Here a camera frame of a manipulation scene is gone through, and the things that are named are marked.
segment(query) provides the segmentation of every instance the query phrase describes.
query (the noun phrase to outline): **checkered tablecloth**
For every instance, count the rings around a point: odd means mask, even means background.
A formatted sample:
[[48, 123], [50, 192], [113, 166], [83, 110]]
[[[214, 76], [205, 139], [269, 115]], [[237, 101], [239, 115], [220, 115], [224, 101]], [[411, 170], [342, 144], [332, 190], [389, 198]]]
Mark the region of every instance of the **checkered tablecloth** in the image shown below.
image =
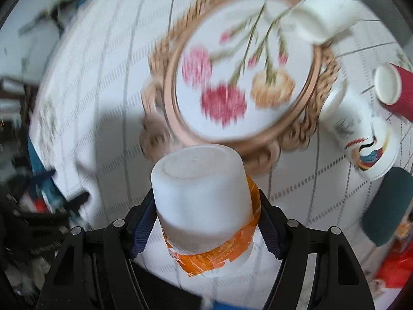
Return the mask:
[[[191, 1], [91, 0], [64, 34], [43, 79], [30, 138], [44, 165], [57, 169], [55, 182], [66, 197], [83, 189], [91, 193], [81, 215], [94, 228], [124, 217], [150, 188], [150, 164], [139, 145], [140, 91], [150, 80], [147, 56]], [[341, 64], [336, 84], [348, 79], [387, 119], [401, 140], [395, 165], [410, 171], [411, 125], [384, 110], [372, 90], [377, 65], [399, 65], [403, 52], [368, 8], [362, 18], [333, 44]], [[380, 180], [364, 181], [322, 129], [308, 148], [283, 152], [276, 167], [254, 180], [287, 217], [311, 228], [342, 228], [359, 260], [372, 249], [359, 222]], [[193, 293], [257, 309], [264, 305], [280, 266], [257, 231], [242, 269], [221, 278], [189, 278], [168, 255], [158, 223], [137, 262]], [[300, 307], [309, 297], [313, 271], [311, 256]]]

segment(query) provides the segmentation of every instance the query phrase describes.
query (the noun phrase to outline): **red paper cup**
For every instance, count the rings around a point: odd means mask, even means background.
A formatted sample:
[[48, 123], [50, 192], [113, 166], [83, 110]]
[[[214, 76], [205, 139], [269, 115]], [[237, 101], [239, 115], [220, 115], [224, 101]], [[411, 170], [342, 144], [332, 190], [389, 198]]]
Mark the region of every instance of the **red paper cup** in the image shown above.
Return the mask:
[[413, 122], [413, 73], [391, 63], [380, 65], [374, 90], [384, 108]]

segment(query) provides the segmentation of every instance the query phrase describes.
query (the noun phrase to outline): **orange label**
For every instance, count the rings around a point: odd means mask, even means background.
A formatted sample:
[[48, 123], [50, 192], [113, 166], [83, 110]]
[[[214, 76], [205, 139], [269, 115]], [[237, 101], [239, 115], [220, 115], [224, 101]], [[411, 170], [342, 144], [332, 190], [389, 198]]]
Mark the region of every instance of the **orange label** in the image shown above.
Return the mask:
[[170, 256], [175, 258], [189, 276], [198, 275], [208, 270], [223, 267], [226, 260], [229, 260], [229, 262], [234, 261], [247, 250], [249, 244], [252, 242], [252, 237], [261, 214], [261, 201], [258, 187], [248, 175], [247, 181], [251, 194], [253, 218], [248, 225], [242, 227], [231, 239], [217, 248], [201, 254], [179, 254], [168, 242], [168, 238], [162, 230]]

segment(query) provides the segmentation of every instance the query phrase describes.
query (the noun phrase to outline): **table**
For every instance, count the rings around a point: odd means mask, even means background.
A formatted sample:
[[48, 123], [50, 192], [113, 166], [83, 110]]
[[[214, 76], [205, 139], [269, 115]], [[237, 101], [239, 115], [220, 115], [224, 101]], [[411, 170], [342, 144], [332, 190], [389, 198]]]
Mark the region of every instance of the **table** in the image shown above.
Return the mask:
[[[30, 138], [43, 164], [56, 168], [56, 185], [66, 197], [83, 189], [91, 193], [81, 215], [94, 228], [124, 217], [150, 189], [151, 162], [140, 143], [141, 92], [152, 79], [147, 57], [191, 1], [91, 0], [63, 35], [44, 76]], [[367, 7], [362, 14], [362, 21], [331, 45], [341, 65], [334, 85], [347, 79], [388, 120], [401, 141], [395, 165], [410, 171], [411, 124], [382, 108], [372, 90], [378, 64], [408, 68], [410, 62], [378, 17]], [[288, 218], [323, 230], [338, 225], [360, 261], [373, 248], [359, 222], [381, 181], [363, 180], [322, 129], [308, 147], [282, 152], [275, 166], [253, 179]], [[137, 263], [193, 293], [256, 309], [264, 305], [280, 266], [257, 230], [242, 269], [211, 280], [189, 278], [168, 255], [158, 222]], [[299, 309], [309, 298], [314, 263], [309, 256]]]

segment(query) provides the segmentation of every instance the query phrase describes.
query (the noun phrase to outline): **pink flower embroidery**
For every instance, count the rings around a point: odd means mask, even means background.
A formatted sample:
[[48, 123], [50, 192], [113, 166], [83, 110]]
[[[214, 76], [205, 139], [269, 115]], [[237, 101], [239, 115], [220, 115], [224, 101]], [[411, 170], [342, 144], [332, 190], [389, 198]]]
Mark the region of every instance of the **pink flower embroidery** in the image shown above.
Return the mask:
[[278, 63], [280, 63], [281, 66], [285, 66], [285, 64], [287, 63], [287, 60], [288, 60], [288, 56], [285, 53], [278, 56]]
[[219, 44], [224, 44], [224, 43], [226, 43], [229, 39], [230, 39], [230, 36], [231, 36], [231, 32], [230, 31], [224, 31], [222, 34], [221, 34], [221, 37], [219, 38]]
[[206, 88], [201, 96], [201, 109], [205, 116], [221, 122], [224, 128], [231, 120], [237, 122], [238, 117], [244, 118], [247, 110], [245, 92], [223, 82], [217, 88]]
[[199, 45], [190, 49], [182, 60], [182, 78], [192, 88], [205, 87], [212, 75], [212, 63], [206, 47]]
[[254, 55], [248, 61], [248, 68], [254, 68], [257, 66], [257, 57]]

